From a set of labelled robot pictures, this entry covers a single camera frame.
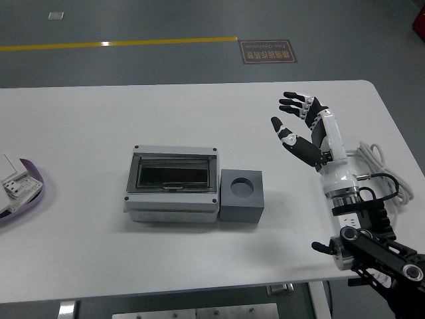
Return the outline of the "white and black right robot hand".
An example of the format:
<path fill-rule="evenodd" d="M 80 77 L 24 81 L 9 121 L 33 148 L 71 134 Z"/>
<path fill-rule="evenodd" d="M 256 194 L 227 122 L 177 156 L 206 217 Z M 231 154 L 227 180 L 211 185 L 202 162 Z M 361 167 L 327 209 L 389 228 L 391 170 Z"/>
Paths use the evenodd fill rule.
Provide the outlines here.
<path fill-rule="evenodd" d="M 279 109 L 297 116 L 311 132 L 311 139 L 293 133 L 277 117 L 272 125 L 283 147 L 314 167 L 321 175 L 323 192 L 336 206 L 360 202 L 359 184 L 349 171 L 348 156 L 333 111 L 314 96 L 284 92 Z"/>

